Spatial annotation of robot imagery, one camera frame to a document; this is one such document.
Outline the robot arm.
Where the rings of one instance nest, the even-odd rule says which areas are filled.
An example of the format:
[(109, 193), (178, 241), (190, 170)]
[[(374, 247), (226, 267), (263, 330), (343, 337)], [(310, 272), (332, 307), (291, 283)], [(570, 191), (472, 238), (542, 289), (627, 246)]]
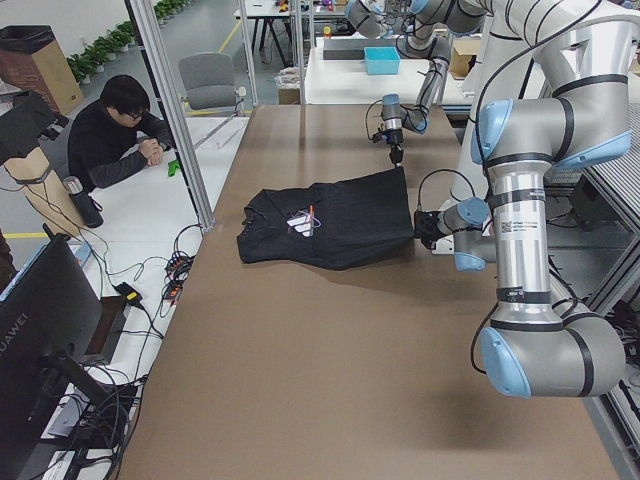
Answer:
[(386, 142), (393, 165), (398, 166), (403, 160), (403, 133), (423, 134), (427, 130), (430, 108), (449, 71), (451, 38), (476, 32), (485, 14), (471, 1), (413, 1), (400, 25), (394, 26), (390, 14), (372, 1), (347, 3), (345, 16), (358, 33), (369, 39), (395, 36), (400, 54), (428, 62), (413, 105), (403, 105), (396, 93), (381, 99), (382, 125), (371, 140)]
[(544, 175), (614, 160), (630, 148), (628, 69), (639, 14), (609, 1), (466, 1), (463, 15), (490, 15), (525, 43), (551, 93), (479, 103), (471, 157), (489, 184), (497, 304), (479, 335), (496, 390), (530, 398), (590, 397), (625, 371), (613, 327), (584, 304), (560, 306), (551, 279)]

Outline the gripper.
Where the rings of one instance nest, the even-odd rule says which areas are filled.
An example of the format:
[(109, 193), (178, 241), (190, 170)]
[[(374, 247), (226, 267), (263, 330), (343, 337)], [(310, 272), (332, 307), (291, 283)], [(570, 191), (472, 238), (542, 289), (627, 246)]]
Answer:
[(439, 211), (414, 212), (414, 237), (418, 239), (428, 250), (436, 248), (437, 241), (443, 237), (438, 227)]
[(400, 166), (403, 161), (404, 149), (403, 141), (404, 136), (401, 129), (390, 129), (385, 133), (385, 140), (390, 148), (389, 158), (393, 165)]

